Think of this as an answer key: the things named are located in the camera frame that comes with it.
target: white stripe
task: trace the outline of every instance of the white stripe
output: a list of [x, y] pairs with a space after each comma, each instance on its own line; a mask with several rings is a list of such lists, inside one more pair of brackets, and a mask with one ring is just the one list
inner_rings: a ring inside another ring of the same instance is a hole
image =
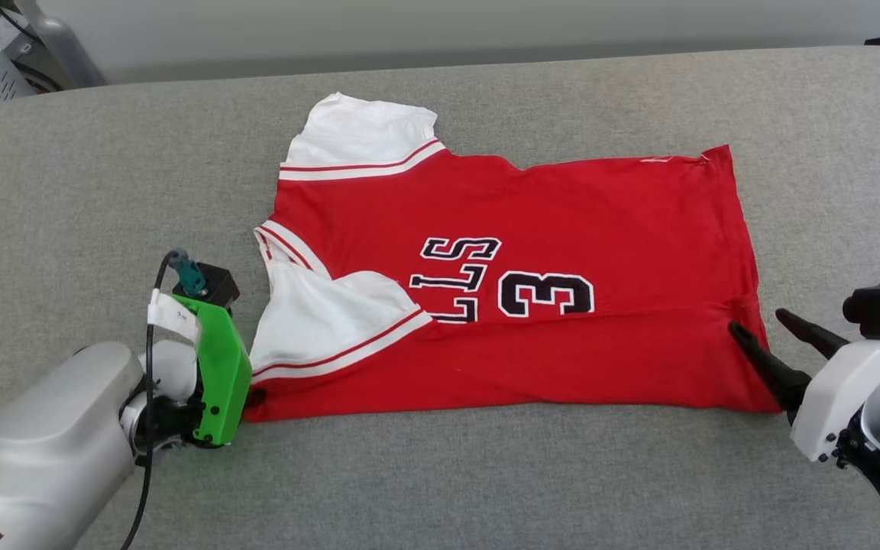
[[291, 232], [286, 227], [280, 225], [280, 223], [276, 223], [273, 220], [267, 220], [263, 222], [261, 227], [266, 227], [266, 229], [270, 229], [273, 233], [277, 233], [280, 235], [280, 239], [287, 241], [287, 244], [290, 244], [291, 247], [294, 247], [293, 250], [290, 250], [288, 247], [284, 247], [282, 241], [278, 241], [275, 239], [272, 234], [266, 233], [266, 231], [255, 229], [258, 235], [263, 237], [268, 241], [268, 243], [273, 246], [280, 248], [284, 254], [289, 255], [289, 257], [294, 258], [301, 267], [306, 265], [311, 266], [311, 271], [314, 271], [318, 275], [322, 275], [329, 279], [332, 278], [332, 275], [329, 274], [328, 268], [322, 263], [321, 260], [318, 259], [318, 255], [311, 250], [311, 247], [307, 246], [301, 237], [298, 237], [293, 232]]
[[313, 367], [303, 367], [303, 368], [294, 368], [294, 367], [277, 367], [274, 369], [269, 369], [266, 372], [259, 373], [259, 375], [254, 375], [252, 378], [252, 383], [263, 382], [263, 380], [269, 380], [273, 378], [311, 378], [314, 376], [322, 376], [325, 374], [330, 374], [340, 369], [343, 369], [349, 365], [357, 363], [362, 359], [367, 358], [367, 356], [372, 355], [378, 351], [383, 351], [385, 348], [390, 347], [396, 342], [402, 340], [402, 338], [406, 337], [412, 331], [415, 331], [417, 328], [425, 327], [433, 320], [430, 317], [429, 313], [425, 311], [419, 313], [419, 315], [412, 317], [409, 321], [406, 321], [402, 325], [392, 328], [392, 332], [385, 335], [382, 338], [378, 338], [376, 341], [370, 342], [370, 344], [363, 345], [362, 348], [353, 349], [352, 352], [346, 353], [346, 355], [342, 355], [338, 359], [333, 361], [329, 361], [327, 363], [322, 363], [321, 365], [315, 365]]
[[415, 167], [416, 164], [422, 163], [433, 154], [447, 149], [443, 143], [436, 142], [429, 147], [421, 150], [419, 153], [413, 154], [405, 163], [397, 164], [394, 167], [369, 167], [369, 168], [338, 168], [338, 170], [309, 170], [298, 171], [293, 167], [285, 167], [286, 170], [280, 171], [279, 180], [283, 181], [326, 181], [329, 179], [351, 179], [357, 177], [374, 177], [389, 176], [398, 174]]

